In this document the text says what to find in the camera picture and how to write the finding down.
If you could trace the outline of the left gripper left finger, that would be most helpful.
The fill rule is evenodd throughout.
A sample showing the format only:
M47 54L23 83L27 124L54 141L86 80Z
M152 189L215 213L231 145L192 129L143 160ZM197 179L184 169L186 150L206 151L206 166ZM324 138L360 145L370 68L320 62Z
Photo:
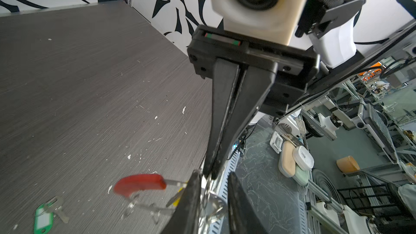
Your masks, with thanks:
M202 174L194 170L180 202L161 234L195 234L198 229Z

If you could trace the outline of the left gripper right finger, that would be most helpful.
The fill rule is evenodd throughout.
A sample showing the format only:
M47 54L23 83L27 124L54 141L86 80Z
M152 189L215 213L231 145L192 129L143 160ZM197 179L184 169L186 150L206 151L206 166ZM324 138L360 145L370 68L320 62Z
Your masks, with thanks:
M229 232L231 234L267 234L236 173L230 173L227 181Z

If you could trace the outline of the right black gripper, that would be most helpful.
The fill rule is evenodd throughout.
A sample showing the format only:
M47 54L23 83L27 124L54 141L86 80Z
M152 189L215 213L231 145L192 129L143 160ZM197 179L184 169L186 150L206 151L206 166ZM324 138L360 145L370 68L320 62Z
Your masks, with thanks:
M257 111L285 116L320 70L316 53L204 25L197 27L187 53L196 74L212 78L203 175L213 180ZM242 70L238 64L251 67Z

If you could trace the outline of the yellow capped key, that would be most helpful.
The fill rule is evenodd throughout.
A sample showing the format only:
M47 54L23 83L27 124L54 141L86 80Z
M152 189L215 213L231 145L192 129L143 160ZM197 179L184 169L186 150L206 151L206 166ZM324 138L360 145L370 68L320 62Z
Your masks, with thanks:
M173 197L171 197L169 200L168 200L168 202L166 203L166 205L165 205L165 207L166 208L168 208L168 207L170 207L171 205L175 205L175 204L178 204L179 203L179 200L181 199L181 197L182 197L182 195L183 195L183 192L184 192L184 190L185 190L185 188L186 188L186 186L184 185L184 186L182 186L180 189L179 189L179 191L173 196Z

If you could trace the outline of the large wire keyring red sleeve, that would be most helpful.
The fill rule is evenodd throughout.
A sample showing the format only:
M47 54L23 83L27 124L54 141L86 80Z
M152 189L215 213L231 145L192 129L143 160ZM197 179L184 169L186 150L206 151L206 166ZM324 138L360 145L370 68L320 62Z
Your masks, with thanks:
M171 217L178 204L166 208L173 197L188 181L167 179L161 174L145 173L129 175L115 183L113 192L126 201L122 218L127 218L137 210L146 211L158 224L160 217ZM226 200L211 191L210 183L201 177L200 211L198 223L211 224L222 220L228 209Z

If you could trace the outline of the green capped key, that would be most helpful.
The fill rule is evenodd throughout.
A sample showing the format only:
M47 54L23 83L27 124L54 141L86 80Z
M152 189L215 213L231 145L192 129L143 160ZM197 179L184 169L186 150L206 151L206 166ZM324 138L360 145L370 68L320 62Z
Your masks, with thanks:
M55 196L49 201L41 204L35 211L34 234L47 234L54 225L54 216L65 224L69 223L69 217L63 212L64 200L60 196Z

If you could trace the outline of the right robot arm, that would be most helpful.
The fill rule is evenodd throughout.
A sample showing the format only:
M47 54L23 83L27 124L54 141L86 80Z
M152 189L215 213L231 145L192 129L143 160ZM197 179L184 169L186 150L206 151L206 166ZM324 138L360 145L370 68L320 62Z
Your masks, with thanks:
M352 71L355 16L366 0L211 0L223 28L200 25L187 48L212 80L202 173L218 178L235 140L258 112L282 118Z

